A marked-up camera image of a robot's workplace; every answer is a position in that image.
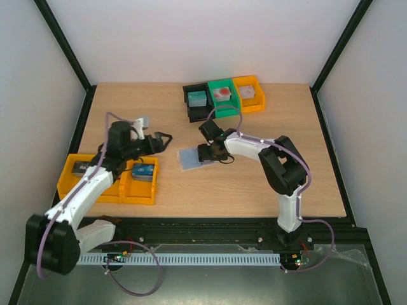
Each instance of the gray floor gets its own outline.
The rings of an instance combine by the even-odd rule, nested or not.
[[[363,250],[349,246],[342,251],[351,248]],[[353,258],[333,256],[319,269],[302,274],[284,274],[277,267],[167,266],[160,289],[143,298],[119,290],[101,266],[77,266],[67,276],[53,274],[45,281],[31,268],[19,304],[381,304],[371,270]],[[130,290],[147,292],[156,268],[124,266],[116,277]]]

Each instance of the black metal frame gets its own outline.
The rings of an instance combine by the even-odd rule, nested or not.
[[[91,86],[85,73],[83,72],[78,59],[76,58],[72,48],[64,36],[55,16],[53,15],[46,0],[34,0],[41,14],[44,16],[46,23],[50,27],[55,39],[58,41],[62,51],[65,53],[69,63],[72,65],[77,77],[81,81],[86,90],[86,97],[83,102],[81,114],[72,138],[69,153],[78,152],[79,145],[83,132],[85,130],[86,121],[92,105],[93,96],[96,91],[96,86]],[[330,71],[334,67],[336,61],[344,50],[346,44],[350,40],[356,27],[362,20],[373,0],[361,0],[357,6],[352,18],[343,31],[340,39],[334,47],[328,61],[324,65],[315,84],[310,88],[312,98],[314,100],[315,109],[318,114],[321,124],[325,143],[328,149],[329,157],[335,173],[336,181],[340,190],[341,198],[345,206],[347,216],[344,218],[325,218],[335,231],[335,243],[337,244],[363,244],[368,255],[369,263],[373,268],[376,284],[379,289],[380,296],[384,304],[390,304],[390,298],[387,293],[382,274],[380,272],[369,234],[366,229],[356,227],[355,219],[345,190],[343,179],[341,177],[338,160],[331,143],[327,124],[325,122],[321,105],[318,100],[318,91],[328,77]],[[59,202],[58,194],[55,195],[53,204]],[[85,226],[95,219],[87,217],[83,219],[81,226]],[[283,249],[276,242],[276,218],[244,218],[244,219],[138,219],[125,218],[122,219],[118,226],[119,232],[126,236],[131,236],[138,240],[143,237],[144,243],[149,245],[157,245],[161,243],[234,243],[239,245],[250,245],[262,250],[274,250],[278,253],[298,253],[297,248],[290,250]],[[329,231],[320,224],[304,224],[304,234],[312,236],[314,243],[330,243],[331,237]],[[17,304],[20,297],[21,289],[24,284],[29,264],[24,261],[18,279],[11,295],[9,304]]]

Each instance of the wall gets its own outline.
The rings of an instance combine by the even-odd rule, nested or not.
[[[407,299],[406,11],[406,1],[374,1],[319,95],[393,304]]]
[[[85,91],[34,1],[2,1],[0,41],[0,304],[7,304],[25,222],[51,205]]]
[[[359,0],[48,0],[91,83],[313,83]]]

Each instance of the wooden table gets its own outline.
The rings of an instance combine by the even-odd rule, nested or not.
[[[122,217],[277,217],[277,194],[268,185],[260,163],[237,156],[234,163],[216,163],[181,172],[180,149],[196,147],[205,139],[200,122],[189,123],[183,84],[100,83],[79,153],[95,153],[104,140],[107,111],[127,119],[149,116],[146,133],[169,133],[174,139],[157,154],[160,164],[156,204],[95,203],[88,216]],[[308,163],[312,185],[303,194],[302,214],[310,217],[346,216],[328,151],[308,85],[262,84],[266,110],[244,114],[243,133],[277,138],[288,136]],[[235,128],[239,116],[216,119],[223,128]]]

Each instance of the teal box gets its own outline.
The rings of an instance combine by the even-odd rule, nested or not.
[[[210,95],[212,96],[212,100],[214,102],[214,106],[222,106],[222,105],[230,105],[234,106],[237,109],[240,110],[240,98],[239,95],[237,94],[235,84],[231,79],[222,79],[220,81],[209,81],[208,82],[208,87],[210,91]],[[231,93],[230,99],[226,100],[224,102],[216,102],[215,97],[213,94],[213,89],[218,89],[218,88],[223,88],[223,87],[228,87]],[[215,110],[215,114],[217,118],[223,118],[225,116],[236,116],[238,115],[238,112],[232,108],[220,108]]]

